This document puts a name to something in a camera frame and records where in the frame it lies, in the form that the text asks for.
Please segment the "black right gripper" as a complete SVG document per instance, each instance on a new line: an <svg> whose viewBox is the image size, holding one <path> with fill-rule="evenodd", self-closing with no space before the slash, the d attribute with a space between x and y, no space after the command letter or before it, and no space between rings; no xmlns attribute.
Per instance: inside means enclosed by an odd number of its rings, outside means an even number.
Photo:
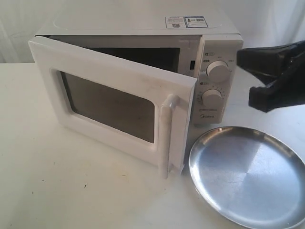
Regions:
<svg viewBox="0 0 305 229"><path fill-rule="evenodd" d="M251 87L248 105L268 113L274 109L305 104L305 42L286 46L245 48L237 51L236 64L250 73L278 76L265 87Z"/></svg>

